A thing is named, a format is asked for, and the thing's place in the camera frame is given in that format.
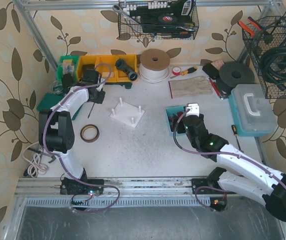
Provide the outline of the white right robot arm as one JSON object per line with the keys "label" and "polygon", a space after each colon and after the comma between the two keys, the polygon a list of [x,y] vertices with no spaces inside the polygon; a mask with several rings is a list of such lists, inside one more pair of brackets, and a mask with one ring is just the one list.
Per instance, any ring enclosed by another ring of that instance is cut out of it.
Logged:
{"label": "white right robot arm", "polygon": [[245,155],[224,138],[209,133],[203,115],[184,112],[173,131],[183,126],[191,146],[191,154],[210,159],[222,167],[210,175],[211,189],[232,192],[252,199],[275,218],[286,222],[286,173],[272,169]]}

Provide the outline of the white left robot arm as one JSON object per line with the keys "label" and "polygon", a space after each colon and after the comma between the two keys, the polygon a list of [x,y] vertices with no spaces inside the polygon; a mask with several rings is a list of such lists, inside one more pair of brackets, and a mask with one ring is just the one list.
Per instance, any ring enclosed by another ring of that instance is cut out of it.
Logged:
{"label": "white left robot arm", "polygon": [[89,90],[102,88],[108,78],[96,84],[76,85],[70,88],[64,98],[50,109],[40,112],[39,140],[45,151],[54,155],[70,179],[81,185],[94,187],[88,183],[85,169],[78,162],[72,147],[75,142],[72,116],[90,99]]}

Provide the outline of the brown packing tape roll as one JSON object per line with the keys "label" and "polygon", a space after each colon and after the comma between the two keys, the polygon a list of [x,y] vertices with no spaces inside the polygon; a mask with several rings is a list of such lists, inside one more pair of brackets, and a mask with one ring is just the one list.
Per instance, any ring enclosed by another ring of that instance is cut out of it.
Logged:
{"label": "brown packing tape roll", "polygon": [[80,131],[81,139],[86,143],[95,142],[100,136],[98,127],[94,124],[88,124],[82,127]]}

